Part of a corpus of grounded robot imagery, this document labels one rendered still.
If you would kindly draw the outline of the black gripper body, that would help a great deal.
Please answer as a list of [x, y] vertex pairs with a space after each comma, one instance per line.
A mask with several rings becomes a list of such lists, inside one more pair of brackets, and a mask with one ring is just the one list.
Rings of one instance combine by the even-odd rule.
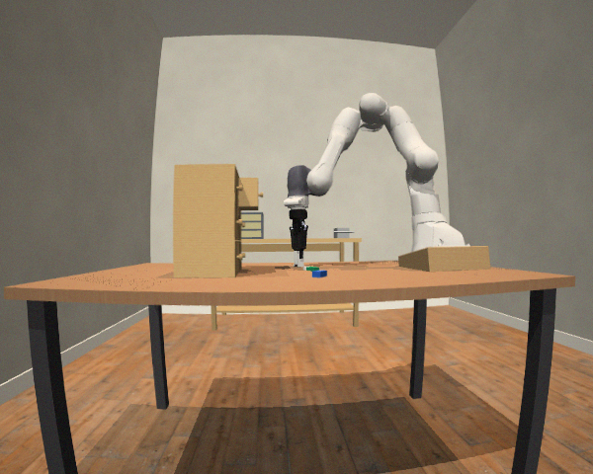
[[290, 210], [290, 219], [293, 220], [293, 224], [297, 223], [297, 230], [300, 232], [302, 221], [307, 219], [307, 210], [305, 209], [293, 209]]

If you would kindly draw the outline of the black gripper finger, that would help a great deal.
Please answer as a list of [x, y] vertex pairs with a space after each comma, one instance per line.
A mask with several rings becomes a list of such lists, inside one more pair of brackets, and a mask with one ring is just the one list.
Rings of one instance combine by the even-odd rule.
[[292, 227], [290, 227], [290, 231], [291, 231], [292, 249], [294, 249], [295, 265], [297, 265], [297, 235], [295, 233], [296, 228], [295, 228], [294, 224]]
[[302, 221], [300, 232], [297, 230], [297, 223], [295, 224], [296, 237], [297, 237], [297, 266], [304, 267], [303, 250], [306, 249], [306, 237], [308, 225], [305, 225]]

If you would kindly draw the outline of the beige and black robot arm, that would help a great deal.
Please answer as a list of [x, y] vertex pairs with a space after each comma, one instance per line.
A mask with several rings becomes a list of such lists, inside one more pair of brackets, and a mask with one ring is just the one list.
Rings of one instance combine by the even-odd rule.
[[375, 93], [364, 95], [359, 104], [360, 112], [345, 108], [333, 122], [328, 146], [317, 166], [312, 170], [304, 165], [289, 169], [289, 193], [284, 206], [291, 210], [306, 209], [308, 195], [324, 196], [332, 186], [333, 170], [341, 153], [353, 143], [359, 128], [375, 132], [385, 125], [407, 164], [405, 174], [411, 198], [414, 240], [412, 251], [445, 247], [442, 245], [465, 245], [462, 233], [447, 224], [446, 217], [441, 214], [439, 195], [433, 181], [438, 169], [438, 155], [422, 140], [406, 111], [398, 106], [389, 107], [388, 102]]

